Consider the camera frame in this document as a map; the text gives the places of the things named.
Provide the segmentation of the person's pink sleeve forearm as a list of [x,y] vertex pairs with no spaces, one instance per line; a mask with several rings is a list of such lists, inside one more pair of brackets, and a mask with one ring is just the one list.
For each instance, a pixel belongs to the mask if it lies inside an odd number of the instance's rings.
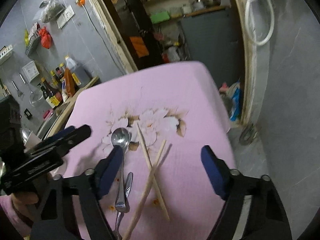
[[31,233],[31,228],[14,210],[10,196],[1,196],[1,225],[5,232],[13,233],[15,237],[27,237]]

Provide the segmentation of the person's left hand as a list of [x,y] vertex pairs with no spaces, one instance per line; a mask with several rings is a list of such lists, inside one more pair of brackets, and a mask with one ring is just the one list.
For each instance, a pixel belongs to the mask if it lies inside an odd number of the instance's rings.
[[33,192],[13,193],[11,198],[14,208],[20,213],[27,209],[27,205],[33,205],[39,201],[38,196]]

